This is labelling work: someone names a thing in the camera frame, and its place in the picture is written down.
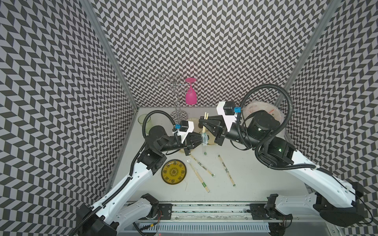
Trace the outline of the clear plastic chopstick wrapper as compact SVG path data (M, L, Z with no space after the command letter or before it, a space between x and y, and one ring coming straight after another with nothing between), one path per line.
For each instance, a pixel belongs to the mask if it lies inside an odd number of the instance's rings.
M204 156L207 156L208 135L205 132L203 132L201 134L201 137L202 137L202 154Z

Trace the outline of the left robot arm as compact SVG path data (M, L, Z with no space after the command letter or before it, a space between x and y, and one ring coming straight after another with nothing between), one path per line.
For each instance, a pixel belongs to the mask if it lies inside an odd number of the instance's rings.
M165 129L154 126L146 131L148 119L154 114L167 117L172 125L172 136ZM166 162L166 151L183 149L186 155L202 143L201 135L194 131L190 121L176 123L165 111L149 112L142 123L144 143L131 162L129 173L100 200L91 206L82 205L76 212L76 226L71 236L116 236L126 227L141 218L154 218L158 213L159 201L150 194L127 205L131 196Z

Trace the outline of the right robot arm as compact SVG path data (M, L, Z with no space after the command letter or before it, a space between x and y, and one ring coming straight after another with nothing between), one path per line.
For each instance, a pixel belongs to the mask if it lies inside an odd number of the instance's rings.
M264 205L262 218L291 222L295 215L313 215L341 227L371 224L374 216L363 202L361 184L335 177L278 136L293 114L292 99L283 87L257 86L244 96L242 104L262 89L276 90L286 99L288 109L282 122L267 111L259 110L247 117L250 124L245 125L242 106L236 106L233 101L220 102L216 116L199 119L199 124L214 135L216 144L222 145L226 139L241 143L244 150L253 150L256 159L265 167L289 173L312 188L313 192L304 196L271 194Z

